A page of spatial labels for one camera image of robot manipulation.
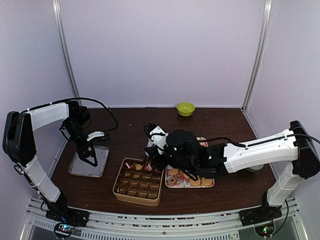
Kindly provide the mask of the flower shaped cookie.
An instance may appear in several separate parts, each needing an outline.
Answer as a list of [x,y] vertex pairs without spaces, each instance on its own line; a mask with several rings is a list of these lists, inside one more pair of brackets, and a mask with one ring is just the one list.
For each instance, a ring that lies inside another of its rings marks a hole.
[[143,167],[144,167],[144,166],[143,166],[142,164],[140,164],[140,163],[135,163],[135,164],[134,164],[134,169],[135,169],[136,171],[142,170]]

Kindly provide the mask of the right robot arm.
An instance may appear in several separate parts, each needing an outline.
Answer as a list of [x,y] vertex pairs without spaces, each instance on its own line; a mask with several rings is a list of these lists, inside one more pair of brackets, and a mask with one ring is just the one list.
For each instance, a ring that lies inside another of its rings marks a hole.
[[263,195],[256,210],[259,220],[268,220],[302,180],[320,172],[320,158],[314,146],[316,138],[308,135],[299,121],[292,121],[282,132],[247,142],[221,137],[223,143],[205,147],[192,131],[165,132],[154,123],[143,131],[148,137],[145,148],[152,165],[159,171],[167,166],[178,169],[192,180],[215,179],[224,174],[269,163],[287,161],[277,182]]

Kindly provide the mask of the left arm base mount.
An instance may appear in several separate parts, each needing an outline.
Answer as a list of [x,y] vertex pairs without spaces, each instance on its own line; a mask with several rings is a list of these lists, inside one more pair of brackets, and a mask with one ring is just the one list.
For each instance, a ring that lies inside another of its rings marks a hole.
[[69,238],[77,227],[86,227],[90,213],[85,210],[68,208],[67,214],[48,210],[45,217],[57,223],[53,227],[53,233],[59,239]]

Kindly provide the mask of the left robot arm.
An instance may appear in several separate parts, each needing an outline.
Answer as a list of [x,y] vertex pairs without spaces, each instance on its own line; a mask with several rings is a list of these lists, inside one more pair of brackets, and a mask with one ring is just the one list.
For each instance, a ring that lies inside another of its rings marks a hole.
[[28,108],[23,111],[10,111],[6,116],[2,147],[19,173],[31,182],[40,195],[51,204],[55,204],[52,213],[61,222],[72,218],[72,211],[59,188],[51,181],[42,168],[36,150],[34,132],[55,122],[62,122],[62,129],[76,144],[78,157],[88,163],[95,158],[93,139],[103,137],[102,131],[85,133],[83,124],[90,119],[86,107],[75,100],[61,100]]

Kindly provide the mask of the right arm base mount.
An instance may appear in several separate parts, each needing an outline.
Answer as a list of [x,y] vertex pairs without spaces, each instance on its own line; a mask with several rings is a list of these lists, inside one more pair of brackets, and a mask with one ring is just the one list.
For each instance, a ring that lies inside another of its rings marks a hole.
[[282,215],[282,211],[277,208],[263,210],[261,207],[256,207],[239,212],[242,226],[253,225],[255,233],[262,238],[269,238],[276,232],[274,220]]

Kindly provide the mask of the steel kitchen tongs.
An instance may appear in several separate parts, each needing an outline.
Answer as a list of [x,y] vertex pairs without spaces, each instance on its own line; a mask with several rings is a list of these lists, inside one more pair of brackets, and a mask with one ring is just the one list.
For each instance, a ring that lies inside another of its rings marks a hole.
[[144,156],[142,157],[144,168],[147,171],[148,171],[147,165],[151,165],[152,170],[153,170],[153,158],[155,157],[157,152],[158,152],[158,150],[157,150],[155,144],[153,143],[153,141],[151,141],[149,139],[148,142],[147,142],[146,147],[144,148]]

